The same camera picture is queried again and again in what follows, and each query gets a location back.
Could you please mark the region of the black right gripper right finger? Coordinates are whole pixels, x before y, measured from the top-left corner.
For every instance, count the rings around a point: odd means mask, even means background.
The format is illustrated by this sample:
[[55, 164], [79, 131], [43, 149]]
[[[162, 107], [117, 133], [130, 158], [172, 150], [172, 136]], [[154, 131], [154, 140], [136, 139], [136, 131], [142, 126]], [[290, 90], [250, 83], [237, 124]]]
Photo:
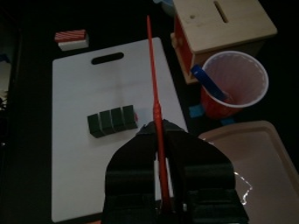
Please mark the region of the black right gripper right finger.
[[166, 120], [162, 137], [181, 224], [248, 224], [228, 157]]

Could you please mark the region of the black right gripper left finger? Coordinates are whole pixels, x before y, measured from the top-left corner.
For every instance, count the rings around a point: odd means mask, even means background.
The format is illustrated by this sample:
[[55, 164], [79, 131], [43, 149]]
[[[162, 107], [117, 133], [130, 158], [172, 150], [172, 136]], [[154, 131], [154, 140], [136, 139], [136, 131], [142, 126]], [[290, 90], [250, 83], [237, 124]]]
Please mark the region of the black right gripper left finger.
[[105, 173], [101, 224], [154, 224], [154, 123], [115, 150]]

